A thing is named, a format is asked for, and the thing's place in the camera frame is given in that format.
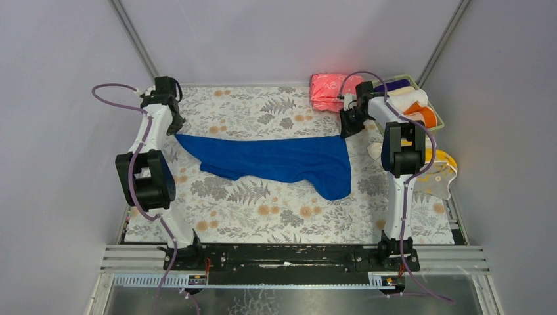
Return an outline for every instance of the glass panel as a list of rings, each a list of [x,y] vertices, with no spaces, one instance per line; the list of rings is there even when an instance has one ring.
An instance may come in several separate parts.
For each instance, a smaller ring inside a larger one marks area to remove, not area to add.
[[[431,297],[385,298],[364,289],[204,289],[195,295],[201,314],[482,314],[472,280],[467,276],[420,277],[428,288],[454,299],[447,303]],[[405,292],[421,292],[407,278]],[[114,287],[107,314],[150,315],[155,288]],[[191,299],[178,289],[163,289],[159,314],[196,314]]]

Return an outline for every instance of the purple cloth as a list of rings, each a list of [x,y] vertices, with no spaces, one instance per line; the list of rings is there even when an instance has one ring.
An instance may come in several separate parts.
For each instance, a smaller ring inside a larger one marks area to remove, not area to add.
[[[392,81],[387,83],[387,90],[389,91],[393,91],[396,89],[400,89],[401,87],[409,87],[410,86],[410,81],[406,80],[406,79],[401,79],[398,81]],[[378,86],[373,88],[374,92],[384,92],[385,88],[383,88],[383,84],[379,83]]]

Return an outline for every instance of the yellow cloth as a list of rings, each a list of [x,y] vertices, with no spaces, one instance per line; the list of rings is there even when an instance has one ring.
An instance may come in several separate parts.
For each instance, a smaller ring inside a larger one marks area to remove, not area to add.
[[[413,92],[415,90],[416,89],[414,89],[414,87],[401,87],[400,89],[388,91],[387,95],[389,96],[402,95],[402,94]]]
[[[402,141],[403,146],[409,146],[410,142]],[[375,142],[367,147],[369,155],[376,161],[381,160],[382,144]],[[426,139],[426,164],[432,160],[432,145],[429,139]],[[457,176],[458,167],[455,159],[447,152],[437,149],[435,151],[435,161],[425,174],[421,174],[416,179],[414,191],[425,192],[435,197],[449,199],[451,193],[449,184]]]

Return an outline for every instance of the plastic bin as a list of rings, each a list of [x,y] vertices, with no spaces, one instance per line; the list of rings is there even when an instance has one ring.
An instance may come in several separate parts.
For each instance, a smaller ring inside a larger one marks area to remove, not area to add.
[[[401,74],[401,75],[396,75],[392,78],[389,78],[387,80],[385,80],[385,82],[392,82],[392,81],[397,81],[397,80],[401,80],[401,79],[406,79],[408,81],[410,81],[410,84],[414,87],[414,89],[419,89],[420,87],[418,87],[418,85],[416,84],[416,82],[414,82],[414,80],[412,79],[411,76],[407,75],[407,74]],[[373,82],[373,86],[377,86],[378,84],[380,84],[379,81],[372,81]],[[443,120],[439,117],[439,114],[437,114],[437,111],[435,110],[434,106],[432,105],[432,103],[430,101],[428,101],[428,106],[434,111],[435,116],[437,116],[437,126],[435,127],[431,127],[428,128],[432,133],[436,133],[439,129],[443,128],[445,126],[445,123],[443,122]]]

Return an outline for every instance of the white cloth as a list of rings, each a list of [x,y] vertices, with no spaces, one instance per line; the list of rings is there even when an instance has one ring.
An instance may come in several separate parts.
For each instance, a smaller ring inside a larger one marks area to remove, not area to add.
[[[339,135],[337,113],[311,107],[309,87],[183,87],[180,133],[227,140],[273,140]],[[352,172],[350,196],[328,201],[306,180],[288,184],[246,176],[236,181],[199,170],[200,162],[175,137],[161,150],[176,182],[174,210],[204,243],[347,243],[381,239],[388,217],[388,182],[367,153],[383,142],[373,121],[346,139]],[[416,193],[411,200],[412,238],[419,244],[452,244],[443,200]],[[166,242],[158,223],[130,214],[127,242]]]
[[[418,102],[422,108],[428,105],[428,95],[424,90],[414,90],[402,95],[391,96],[390,98],[391,104],[400,112],[406,112],[415,102]]]

